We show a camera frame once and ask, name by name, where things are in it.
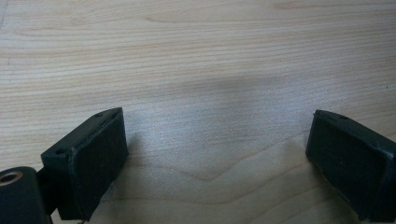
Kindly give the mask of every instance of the mounting hole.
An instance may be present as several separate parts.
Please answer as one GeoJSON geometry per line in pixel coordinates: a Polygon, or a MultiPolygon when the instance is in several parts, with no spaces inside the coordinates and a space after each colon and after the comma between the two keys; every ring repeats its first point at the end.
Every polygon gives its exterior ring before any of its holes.
{"type": "Polygon", "coordinates": [[[23,173],[20,171],[9,172],[8,174],[0,176],[0,187],[14,183],[21,179],[23,173]]]}
{"type": "Polygon", "coordinates": [[[55,151],[55,154],[56,154],[56,155],[62,155],[62,154],[64,154],[65,152],[66,152],[66,149],[61,148],[61,149],[56,150],[56,151],[55,151]]]}

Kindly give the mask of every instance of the black mount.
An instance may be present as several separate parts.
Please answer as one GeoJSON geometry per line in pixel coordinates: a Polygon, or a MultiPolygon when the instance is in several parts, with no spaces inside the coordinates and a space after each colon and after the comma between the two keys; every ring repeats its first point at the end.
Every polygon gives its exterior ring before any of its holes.
{"type": "Polygon", "coordinates": [[[0,223],[90,220],[128,157],[122,108],[98,113],[41,154],[44,167],[0,172],[0,223]]]}

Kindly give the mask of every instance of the wooden table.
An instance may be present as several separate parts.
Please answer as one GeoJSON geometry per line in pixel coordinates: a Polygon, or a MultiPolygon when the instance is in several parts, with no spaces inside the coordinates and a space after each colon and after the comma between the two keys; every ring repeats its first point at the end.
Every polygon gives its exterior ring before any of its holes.
{"type": "Polygon", "coordinates": [[[396,2],[1,0],[0,75],[1,170],[123,107],[90,223],[359,223],[304,150],[316,109],[396,140],[396,2]]]}

